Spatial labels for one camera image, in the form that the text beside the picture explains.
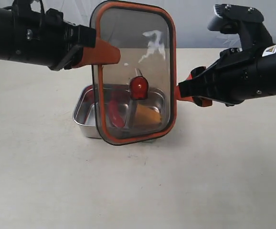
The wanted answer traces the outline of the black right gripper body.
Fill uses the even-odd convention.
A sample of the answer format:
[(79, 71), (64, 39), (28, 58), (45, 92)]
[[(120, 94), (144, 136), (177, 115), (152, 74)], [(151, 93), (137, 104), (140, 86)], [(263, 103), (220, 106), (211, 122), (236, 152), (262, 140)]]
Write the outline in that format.
[(225, 49), (219, 58), (199, 76), (178, 83), (181, 97), (196, 96), (234, 106), (260, 97), (256, 85), (258, 48)]

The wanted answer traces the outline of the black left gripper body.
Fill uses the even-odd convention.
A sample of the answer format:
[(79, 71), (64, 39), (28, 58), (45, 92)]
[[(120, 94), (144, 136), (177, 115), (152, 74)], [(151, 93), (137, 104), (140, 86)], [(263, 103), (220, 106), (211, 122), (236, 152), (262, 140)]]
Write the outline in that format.
[(56, 9), (35, 12), (14, 8), (14, 39), (12, 60), (47, 66), (59, 71), (78, 63), (82, 49), (94, 48), (96, 30), (64, 20), (64, 14)]

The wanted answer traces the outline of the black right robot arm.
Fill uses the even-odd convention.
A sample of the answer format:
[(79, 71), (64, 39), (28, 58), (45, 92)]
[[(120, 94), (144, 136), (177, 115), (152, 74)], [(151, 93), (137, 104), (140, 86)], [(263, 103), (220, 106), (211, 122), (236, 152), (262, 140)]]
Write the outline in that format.
[(178, 84), (180, 96), (199, 97), (227, 106), (276, 95), (276, 44), (240, 51), (220, 52), (220, 57), (190, 80)]

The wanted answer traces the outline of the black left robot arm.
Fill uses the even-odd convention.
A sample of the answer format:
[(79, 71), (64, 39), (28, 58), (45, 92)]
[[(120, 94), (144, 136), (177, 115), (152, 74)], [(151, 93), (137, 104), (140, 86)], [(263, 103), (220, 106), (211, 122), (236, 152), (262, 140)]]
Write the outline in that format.
[(46, 66), (52, 71), (86, 65), (116, 64), (120, 50), (96, 30), (64, 20), (56, 9), (31, 9), (31, 0), (0, 8), (0, 60)]

